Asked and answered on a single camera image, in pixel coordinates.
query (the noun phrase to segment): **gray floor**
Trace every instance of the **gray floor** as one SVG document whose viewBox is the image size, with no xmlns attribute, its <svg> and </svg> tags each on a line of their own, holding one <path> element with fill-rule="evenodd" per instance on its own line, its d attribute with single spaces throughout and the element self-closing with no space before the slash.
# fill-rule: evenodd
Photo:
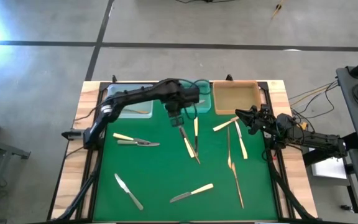
<svg viewBox="0 0 358 224">
<path fill-rule="evenodd" d="M 116 0 L 105 42 L 320 45 L 358 47 L 358 1 L 238 0 L 219 4 L 174 0 Z M 0 40 L 95 42 L 107 0 L 0 1 Z M 6 172 L 0 218 L 8 223 L 47 217 L 93 47 L 0 46 L 0 140 L 32 151 Z M 288 96 L 331 82 L 335 69 L 358 64 L 358 52 L 102 48 L 93 80 L 167 77 L 284 80 Z M 317 131 L 353 132 L 340 89 L 329 93 L 332 113 L 313 119 Z M 307 115 L 329 109 L 316 100 Z M 310 178 L 319 217 L 358 223 L 346 188 Z"/>
</svg>

